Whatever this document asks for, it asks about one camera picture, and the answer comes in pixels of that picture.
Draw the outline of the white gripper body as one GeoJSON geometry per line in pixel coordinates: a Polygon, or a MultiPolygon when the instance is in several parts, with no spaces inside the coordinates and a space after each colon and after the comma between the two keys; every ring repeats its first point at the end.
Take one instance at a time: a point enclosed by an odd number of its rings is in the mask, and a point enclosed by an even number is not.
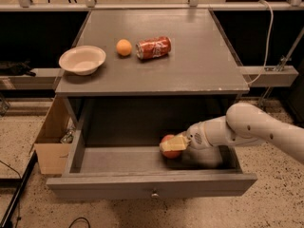
{"type": "Polygon", "coordinates": [[[206,137],[204,122],[191,125],[186,130],[186,137],[189,139],[189,146],[194,149],[201,150],[211,147],[206,137]]]}

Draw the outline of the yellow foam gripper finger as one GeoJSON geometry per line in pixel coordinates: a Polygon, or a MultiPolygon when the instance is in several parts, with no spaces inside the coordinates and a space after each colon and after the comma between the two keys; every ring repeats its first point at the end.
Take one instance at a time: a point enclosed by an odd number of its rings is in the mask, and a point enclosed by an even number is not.
{"type": "Polygon", "coordinates": [[[183,151],[187,148],[190,140],[183,134],[167,135],[162,138],[160,143],[160,150],[162,152],[168,151],[183,151]]]}

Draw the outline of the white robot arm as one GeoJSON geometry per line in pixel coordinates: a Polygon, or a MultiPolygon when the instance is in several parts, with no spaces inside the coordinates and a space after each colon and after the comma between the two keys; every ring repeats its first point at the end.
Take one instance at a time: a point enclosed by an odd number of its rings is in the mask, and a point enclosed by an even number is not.
{"type": "Polygon", "coordinates": [[[252,146],[271,143],[304,163],[304,129],[279,121],[258,107],[237,103],[225,116],[194,123],[186,131],[160,143],[163,154],[180,151],[185,158],[207,168],[223,162],[221,146],[252,146]]]}

